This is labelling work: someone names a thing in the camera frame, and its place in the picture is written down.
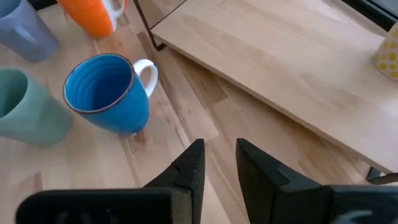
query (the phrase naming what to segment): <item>blue mug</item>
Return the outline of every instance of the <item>blue mug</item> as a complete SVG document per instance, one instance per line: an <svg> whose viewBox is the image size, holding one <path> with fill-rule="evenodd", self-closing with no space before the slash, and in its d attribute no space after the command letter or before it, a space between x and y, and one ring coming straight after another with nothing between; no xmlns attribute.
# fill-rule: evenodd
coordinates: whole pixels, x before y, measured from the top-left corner
<svg viewBox="0 0 398 224"><path fill-rule="evenodd" d="M151 69L144 86L140 75ZM101 54L79 64L69 74L63 97L67 105L91 123L118 134L136 134L149 119L148 97L158 80L148 59L134 65L121 55Z"/></svg>

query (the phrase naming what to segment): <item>yellow polka dot object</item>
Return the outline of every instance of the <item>yellow polka dot object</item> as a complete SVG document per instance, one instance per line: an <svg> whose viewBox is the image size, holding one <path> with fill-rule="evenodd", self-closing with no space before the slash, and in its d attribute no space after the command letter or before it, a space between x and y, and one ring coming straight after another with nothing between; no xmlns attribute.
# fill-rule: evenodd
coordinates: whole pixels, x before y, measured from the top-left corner
<svg viewBox="0 0 398 224"><path fill-rule="evenodd" d="M398 81L398 23L391 28L379 47L375 62L383 75Z"/></svg>

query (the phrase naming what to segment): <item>mug rim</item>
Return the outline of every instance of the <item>mug rim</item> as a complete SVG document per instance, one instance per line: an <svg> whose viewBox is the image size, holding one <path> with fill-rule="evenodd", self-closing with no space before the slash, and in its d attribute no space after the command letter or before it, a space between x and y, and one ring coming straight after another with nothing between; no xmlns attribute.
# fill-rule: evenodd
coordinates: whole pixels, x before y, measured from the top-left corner
<svg viewBox="0 0 398 224"><path fill-rule="evenodd" d="M72 74L75 72L75 70L79 66L81 66L82 64L84 64L85 62L87 62L87 61L89 61L91 59L94 59L94 58L100 57L100 56L104 56L104 55L116 56L116 57L122 58L125 62L127 62L127 64L130 66L130 69L131 69L131 73L130 73L131 78L130 78L129 86L126 88L124 93L118 99L116 99L114 102L112 102L111 104L109 104L107 106L104 106L104 107L102 107L100 109L97 109L97 110L80 110L80 109L77 109L76 107L72 106L72 104L69 102L69 100L67 98L67 83L68 83L70 77L72 76ZM77 113L95 114L95 113L104 112L104 111L112 108L116 104L120 103L120 101L122 101L124 99L124 97L130 92L130 90L132 88L132 84L134 83L134 80L135 80L135 77L136 77L135 74L136 74L136 71L135 71L134 67L132 66L132 63L130 62L130 60L128 60L126 57L124 57L122 55L114 54L114 53L105 53L105 54L98 54L98 55L92 56L92 57L80 62L74 69L72 69L72 71L69 73L69 75L65 79L65 82L63 83L63 100L67 103L67 105L68 105L68 107L70 109L72 109L73 111L76 111Z"/></svg>
<svg viewBox="0 0 398 224"><path fill-rule="evenodd" d="M18 102L18 104L15 105L15 107L13 107L13 109L10 110L7 114L5 114L4 116L0 116L0 121L4 121L4 120L7 120L8 118L12 117L13 112L15 113L15 111L17 111L21 107L23 107L23 104L25 104L25 102L27 101L28 91L32 89L32 82L29 80L29 77L27 76L26 72L24 72L18 68L10 68L10 67L0 69L0 72L6 72L6 71L19 72L20 74L22 74L23 77L26 79L26 89L25 89L24 96Z"/></svg>

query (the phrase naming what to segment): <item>wooden surface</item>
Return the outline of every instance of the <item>wooden surface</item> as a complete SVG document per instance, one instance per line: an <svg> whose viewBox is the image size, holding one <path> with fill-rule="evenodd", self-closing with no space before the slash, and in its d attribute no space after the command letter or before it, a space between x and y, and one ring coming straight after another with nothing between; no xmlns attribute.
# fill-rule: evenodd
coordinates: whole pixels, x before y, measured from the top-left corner
<svg viewBox="0 0 398 224"><path fill-rule="evenodd" d="M322 0L188 0L153 32L383 172L398 172L398 83L383 37Z"/></svg>
<svg viewBox="0 0 398 224"><path fill-rule="evenodd" d="M159 1L148 6L162 12L167 0ZM74 114L72 130L56 146L40 149L0 139L2 224L11 224L21 200L40 190L142 187L196 138L206 141L202 223L248 223L234 159L236 138L247 138L322 184L365 183L369 166L363 161L173 50L154 52L131 1L117 33L98 41L58 6L40 15L62 48L50 60L31 64L0 47L0 68L24 69L63 104L69 71L99 53L116 52L132 62L150 58L160 68L160 83L150 99L149 123L136 137L109 133Z"/></svg>

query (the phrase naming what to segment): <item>orange mug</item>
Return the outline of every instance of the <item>orange mug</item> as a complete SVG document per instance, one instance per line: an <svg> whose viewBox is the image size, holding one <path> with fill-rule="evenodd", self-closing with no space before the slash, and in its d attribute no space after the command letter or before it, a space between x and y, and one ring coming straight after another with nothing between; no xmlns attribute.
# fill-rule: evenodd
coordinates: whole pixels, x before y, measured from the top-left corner
<svg viewBox="0 0 398 224"><path fill-rule="evenodd" d="M127 0L121 8L113 7L113 0L57 0L72 19L95 38L107 37L118 28L117 19L123 15Z"/></svg>

